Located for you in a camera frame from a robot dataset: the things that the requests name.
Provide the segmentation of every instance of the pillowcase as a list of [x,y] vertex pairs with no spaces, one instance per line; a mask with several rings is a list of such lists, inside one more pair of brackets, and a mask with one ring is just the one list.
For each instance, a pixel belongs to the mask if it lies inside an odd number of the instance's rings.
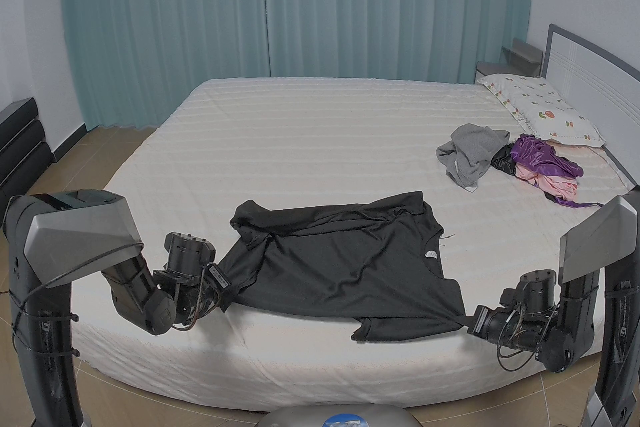
[[489,89],[520,126],[538,139],[592,148],[605,143],[598,129],[543,78],[498,74],[477,83]]

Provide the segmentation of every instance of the mattress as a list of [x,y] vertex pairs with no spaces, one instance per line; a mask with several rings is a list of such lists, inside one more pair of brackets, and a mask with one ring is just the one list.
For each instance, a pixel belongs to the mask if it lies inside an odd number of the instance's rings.
[[[435,149],[461,124],[521,128],[482,86],[373,79],[232,79],[199,86],[117,171],[106,189],[127,198],[151,269],[164,236],[235,243],[235,208],[369,203],[421,190],[444,226],[442,266],[468,314],[496,307],[504,287],[557,269],[559,237],[594,208],[548,201],[490,169],[473,193],[445,176]],[[601,150],[559,148],[585,171],[579,201],[605,202],[630,184]],[[356,343],[353,319],[299,318],[233,304],[189,332],[154,337],[120,318],[100,274],[74,283],[74,345],[122,382],[203,405],[272,410],[311,403],[415,406],[489,391],[542,369],[500,369],[495,346],[466,330],[403,343]],[[596,342],[604,301],[598,296]],[[518,357],[508,363],[517,366]]]

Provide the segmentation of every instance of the gray towel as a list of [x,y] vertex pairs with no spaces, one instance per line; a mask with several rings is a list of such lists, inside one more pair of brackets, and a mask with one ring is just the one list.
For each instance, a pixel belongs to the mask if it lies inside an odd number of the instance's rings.
[[455,183],[473,192],[491,166],[491,159],[505,144],[509,144],[508,132],[468,123],[456,128],[451,141],[436,150],[436,157]]

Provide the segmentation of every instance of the bed headboard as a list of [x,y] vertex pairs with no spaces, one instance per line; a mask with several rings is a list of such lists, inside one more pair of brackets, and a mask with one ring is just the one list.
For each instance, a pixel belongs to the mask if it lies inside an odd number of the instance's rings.
[[640,71],[551,24],[542,76],[598,127],[609,156],[640,183]]

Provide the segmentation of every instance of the fitted sheet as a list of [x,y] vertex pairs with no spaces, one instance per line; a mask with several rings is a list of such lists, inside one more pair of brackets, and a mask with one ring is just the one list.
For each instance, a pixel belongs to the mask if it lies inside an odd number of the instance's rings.
[[[521,128],[482,86],[374,79],[205,82],[116,172],[106,189],[127,198],[150,269],[164,236],[192,233],[218,258],[235,243],[235,208],[369,203],[422,190],[444,226],[442,266],[468,314],[496,307],[504,287],[557,269],[559,237],[594,208],[571,209],[489,169],[473,193],[455,185],[436,147],[464,123]],[[630,188],[603,151],[558,148],[585,171],[577,201]],[[600,349],[604,300],[595,312]],[[356,343],[353,319],[300,318],[233,304],[189,332],[154,337],[120,318],[98,273],[74,283],[74,345],[101,372],[203,405],[272,410],[311,403],[415,406],[489,391],[542,369],[500,369],[495,347],[466,330],[402,343]],[[517,366],[518,357],[508,361]]]

